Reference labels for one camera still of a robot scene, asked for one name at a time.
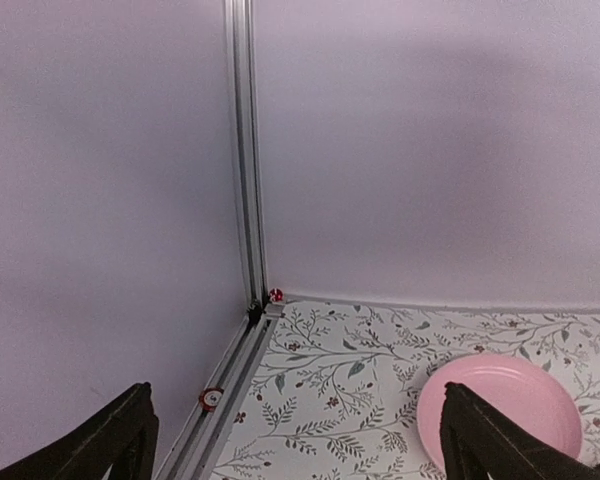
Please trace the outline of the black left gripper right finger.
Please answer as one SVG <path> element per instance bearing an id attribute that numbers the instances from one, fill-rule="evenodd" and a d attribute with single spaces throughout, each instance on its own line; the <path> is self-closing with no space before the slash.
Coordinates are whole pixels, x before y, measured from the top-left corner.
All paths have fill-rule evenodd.
<path id="1" fill-rule="evenodd" d="M 440 422 L 448 479 L 598 479 L 600 473 L 526 432 L 461 383 L 445 385 Z"/>

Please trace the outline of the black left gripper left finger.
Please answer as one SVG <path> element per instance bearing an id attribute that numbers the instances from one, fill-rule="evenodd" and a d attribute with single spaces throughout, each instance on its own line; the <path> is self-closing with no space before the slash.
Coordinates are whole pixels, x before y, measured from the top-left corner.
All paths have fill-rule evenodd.
<path id="1" fill-rule="evenodd" d="M 79 427 L 0 470 L 0 479 L 150 479 L 159 419 L 135 383 Z"/>

